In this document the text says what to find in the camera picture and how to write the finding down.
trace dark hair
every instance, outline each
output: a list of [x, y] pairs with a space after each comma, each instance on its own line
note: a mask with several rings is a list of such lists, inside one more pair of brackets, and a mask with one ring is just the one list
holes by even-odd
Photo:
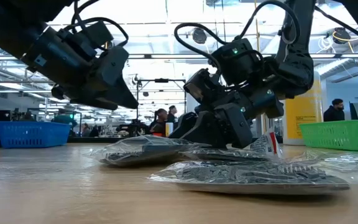
[[340, 103], [343, 103], [343, 100], [341, 100], [341, 99], [335, 99], [335, 100], [333, 100], [333, 106], [338, 105], [338, 104], [340, 104]]
[[162, 109], [162, 108], [160, 108], [160, 109], [158, 109], [158, 110], [154, 111], [154, 121], [156, 121], [156, 120], [157, 120], [157, 116], [158, 116], [158, 114], [159, 114], [159, 113], [161, 113], [161, 112], [163, 112], [163, 111], [165, 111], [165, 110], [164, 110], [164, 109]]
[[175, 105], [170, 106], [170, 107], [169, 107], [169, 113], [171, 113], [171, 110], [173, 110], [173, 109], [175, 109], [175, 108], [176, 108]]

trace black jacket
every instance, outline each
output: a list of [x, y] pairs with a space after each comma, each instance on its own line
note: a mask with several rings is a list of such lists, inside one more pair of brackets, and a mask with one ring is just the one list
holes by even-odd
[[174, 123], [175, 122], [175, 115], [169, 113], [167, 118], [168, 123]]
[[324, 122], [327, 121], [344, 121], [345, 113], [343, 110], [335, 110], [333, 106], [330, 106], [328, 110], [324, 112]]

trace packaged item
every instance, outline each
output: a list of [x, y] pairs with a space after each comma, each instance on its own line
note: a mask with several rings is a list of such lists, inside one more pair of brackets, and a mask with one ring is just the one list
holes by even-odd
[[153, 174], [150, 180], [228, 194], [316, 195], [350, 188], [345, 180], [313, 166], [260, 161], [177, 162]]
[[277, 156], [283, 158], [283, 151], [278, 145], [276, 135], [271, 133], [265, 133], [255, 142], [250, 145], [250, 150], [255, 152], [263, 152], [269, 156]]
[[200, 148], [181, 153], [191, 160], [204, 161], [269, 161], [274, 159], [264, 152], [243, 149]]
[[170, 139], [158, 136], [137, 136], [123, 139], [103, 149], [91, 151], [90, 157], [99, 162], [119, 167], [151, 165], [170, 162], [179, 158], [179, 152], [197, 149], [203, 144], [184, 139]]

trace yellow sign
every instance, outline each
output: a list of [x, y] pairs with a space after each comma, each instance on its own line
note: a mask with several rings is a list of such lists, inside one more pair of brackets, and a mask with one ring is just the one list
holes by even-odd
[[295, 99], [285, 100], [288, 139], [302, 139], [300, 124], [322, 122], [321, 86], [314, 81], [313, 88]]

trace black cable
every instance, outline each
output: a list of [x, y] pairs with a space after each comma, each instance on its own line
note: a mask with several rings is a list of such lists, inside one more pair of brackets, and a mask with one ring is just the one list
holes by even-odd
[[357, 31], [355, 28], [353, 28], [353, 27], [347, 25], [346, 23], [340, 21], [339, 19], [336, 19], [336, 18], [333, 17], [333, 16], [330, 16], [330, 15], [326, 14], [323, 10], [321, 10], [321, 9], [320, 9], [319, 7], [317, 7], [317, 6], [315, 6], [314, 9], [315, 9], [316, 11], [320, 12], [323, 16], [327, 17], [328, 19], [330, 19], [330, 20], [336, 22], [337, 24], [339, 24], [339, 25], [345, 27], [346, 29], [352, 31], [355, 35], [358, 35], [358, 31]]
[[[116, 26], [116, 27], [122, 32], [122, 34], [123, 34], [124, 37], [125, 37], [125, 40], [122, 41], [121, 43], [117, 44], [117, 46], [123, 47], [123, 46], [125, 46], [125, 45], [128, 43], [129, 36], [128, 36], [127, 32], [125, 32], [125, 30], [124, 30], [117, 22], [115, 22], [115, 21], [113, 21], [113, 20], [111, 20], [111, 19], [108, 19], [108, 18], [105, 18], [105, 17], [94, 17], [94, 18], [85, 19], [85, 20], [83, 20], [82, 22], [83, 22], [84, 24], [88, 24], [88, 23], [90, 23], [90, 22], [98, 22], [98, 21], [108, 22], [108, 23], [110, 23], [110, 24]], [[64, 29], [65, 29], [65, 30], [70, 30], [70, 29], [72, 29], [73, 27], [78, 27], [78, 26], [80, 26], [80, 25], [81, 25], [80, 22], [77, 22], [76, 24], [72, 24], [72, 25], [66, 26]]]
[[211, 35], [214, 39], [216, 39], [216, 41], [218, 41], [219, 43], [225, 45], [225, 44], [228, 44], [227, 42], [221, 40], [214, 32], [212, 32], [210, 29], [208, 29], [207, 27], [199, 24], [199, 23], [195, 23], [195, 22], [186, 22], [186, 23], [182, 23], [182, 24], [179, 24], [178, 26], [176, 26], [175, 30], [173, 31], [173, 35], [175, 36], [176, 40], [181, 43], [183, 46], [185, 46], [187, 49], [191, 50], [191, 51], [194, 51], [208, 59], [210, 59], [210, 61], [212, 61], [216, 67], [216, 74], [217, 75], [220, 75], [222, 70], [221, 70], [221, 64], [210, 54], [200, 50], [200, 49], [197, 49], [196, 47], [193, 47], [191, 46], [190, 44], [187, 44], [185, 41], [183, 41], [179, 35], [178, 35], [178, 30], [183, 28], [183, 27], [197, 27], [197, 28], [200, 28], [200, 29], [203, 29], [205, 32], [207, 32], [209, 35]]
[[295, 13], [293, 12], [293, 10], [289, 6], [287, 6], [285, 3], [282, 3], [279, 1], [264, 1], [264, 2], [260, 3], [256, 7], [255, 11], [252, 13], [251, 17], [248, 20], [248, 23], [242, 30], [241, 34], [234, 38], [235, 40], [241, 39], [246, 34], [249, 26], [251, 25], [252, 21], [254, 20], [254, 17], [256, 16], [256, 14], [259, 12], [260, 9], [262, 9], [264, 6], [266, 6], [268, 4], [273, 4], [275, 6], [278, 6], [282, 9], [284, 9], [288, 13], [288, 15], [291, 17], [291, 19], [295, 25], [295, 38], [293, 39], [293, 41], [290, 41], [290, 44], [294, 44], [298, 41], [299, 36], [301, 34], [301, 26], [299, 24], [299, 20], [298, 20], [297, 16], [295, 15]]
[[88, 31], [86, 30], [86, 26], [85, 23], [82, 21], [81, 17], [80, 17], [80, 13], [78, 12], [78, 1], [79, 0], [74, 0], [74, 17], [75, 19], [78, 21], [78, 24], [80, 25], [82, 31], [84, 32], [84, 35], [89, 39], [89, 41], [97, 46], [98, 49], [102, 50], [102, 51], [107, 51], [107, 49], [105, 49], [102, 46], [98, 46], [97, 43], [95, 41], [92, 40], [90, 34], [88, 33]]
[[[81, 13], [82, 10], [84, 10], [86, 7], [92, 5], [95, 2], [98, 2], [99, 0], [89, 0], [86, 3], [82, 4], [79, 8], [78, 8], [78, 13]], [[75, 23], [75, 15], [73, 15], [73, 17], [71, 18], [71, 25], [73, 25]], [[73, 32], [73, 34], [77, 33], [77, 30], [75, 29], [75, 27], [71, 30]]]

